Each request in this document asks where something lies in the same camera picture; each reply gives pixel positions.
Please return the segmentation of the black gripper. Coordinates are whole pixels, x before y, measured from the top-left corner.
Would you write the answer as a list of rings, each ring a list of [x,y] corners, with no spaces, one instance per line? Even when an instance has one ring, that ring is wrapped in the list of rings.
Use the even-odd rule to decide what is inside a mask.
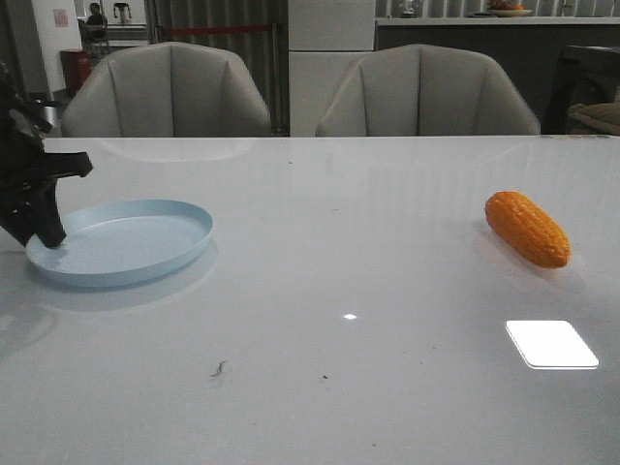
[[[56,201],[58,178],[85,177],[93,170],[86,152],[47,153],[42,133],[52,129],[17,93],[7,65],[1,63],[1,188],[39,182],[29,200],[1,192],[1,228],[22,246],[35,234],[45,247],[66,237]]]

